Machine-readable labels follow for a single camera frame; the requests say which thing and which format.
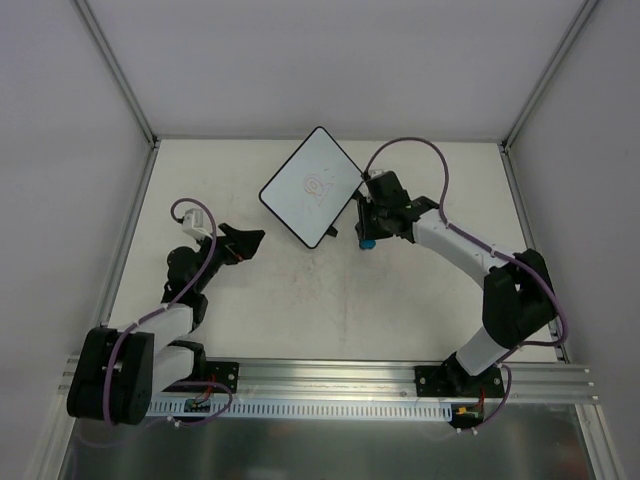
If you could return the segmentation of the blue whiteboard eraser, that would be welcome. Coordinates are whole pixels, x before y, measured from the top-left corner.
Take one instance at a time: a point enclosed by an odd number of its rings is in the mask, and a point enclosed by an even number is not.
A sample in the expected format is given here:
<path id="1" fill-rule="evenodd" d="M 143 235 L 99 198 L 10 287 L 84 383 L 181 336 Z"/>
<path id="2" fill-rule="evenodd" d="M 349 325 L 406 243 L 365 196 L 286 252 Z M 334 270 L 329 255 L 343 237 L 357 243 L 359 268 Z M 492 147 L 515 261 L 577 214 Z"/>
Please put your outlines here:
<path id="1" fill-rule="evenodd" d="M 376 241 L 371 239 L 363 239 L 359 241 L 359 248 L 362 250 L 371 250 L 376 247 Z"/>

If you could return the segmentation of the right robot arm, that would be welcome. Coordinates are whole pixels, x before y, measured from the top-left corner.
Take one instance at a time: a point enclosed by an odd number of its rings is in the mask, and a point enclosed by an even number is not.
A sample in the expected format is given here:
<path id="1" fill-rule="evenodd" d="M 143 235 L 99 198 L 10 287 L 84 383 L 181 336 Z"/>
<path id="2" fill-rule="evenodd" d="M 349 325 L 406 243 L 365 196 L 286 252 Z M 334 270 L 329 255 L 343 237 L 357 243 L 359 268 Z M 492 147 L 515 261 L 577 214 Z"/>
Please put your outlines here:
<path id="1" fill-rule="evenodd" d="M 446 223 L 440 206 L 415 199 L 392 171 L 367 175 L 367 195 L 357 194 L 359 247 L 402 238 L 427 248 L 460 269 L 482 289 L 482 325 L 417 386 L 420 396 L 472 396 L 492 367 L 557 316 L 543 257 L 528 249 L 503 254 Z"/>

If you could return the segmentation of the white whiteboard black frame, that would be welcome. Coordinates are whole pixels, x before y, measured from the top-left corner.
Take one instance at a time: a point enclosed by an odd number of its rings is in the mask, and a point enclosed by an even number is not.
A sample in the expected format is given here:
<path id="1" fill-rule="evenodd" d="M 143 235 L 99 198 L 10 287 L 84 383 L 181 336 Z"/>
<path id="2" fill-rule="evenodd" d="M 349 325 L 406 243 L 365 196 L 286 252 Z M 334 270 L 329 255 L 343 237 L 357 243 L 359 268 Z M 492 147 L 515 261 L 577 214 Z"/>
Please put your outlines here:
<path id="1" fill-rule="evenodd" d="M 260 202 L 307 248 L 316 248 L 362 183 L 362 171 L 316 127 L 259 191 Z"/>

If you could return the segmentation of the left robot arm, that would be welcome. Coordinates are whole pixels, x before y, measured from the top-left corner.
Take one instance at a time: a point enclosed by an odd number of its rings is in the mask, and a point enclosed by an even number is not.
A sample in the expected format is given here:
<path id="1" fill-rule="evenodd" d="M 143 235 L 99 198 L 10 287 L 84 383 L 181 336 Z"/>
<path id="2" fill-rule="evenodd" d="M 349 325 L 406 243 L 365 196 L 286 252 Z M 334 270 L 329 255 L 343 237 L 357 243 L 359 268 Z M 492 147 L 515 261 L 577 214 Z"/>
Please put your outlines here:
<path id="1" fill-rule="evenodd" d="M 205 319 L 204 289 L 221 267 L 252 259 L 266 235 L 226 223 L 219 229 L 220 236 L 194 229 L 194 247 L 168 254 L 158 309 L 127 327 L 87 333 L 67 395 L 71 417 L 137 425 L 154 395 L 176 383 L 188 390 L 206 384 L 204 347 L 187 338 Z"/>

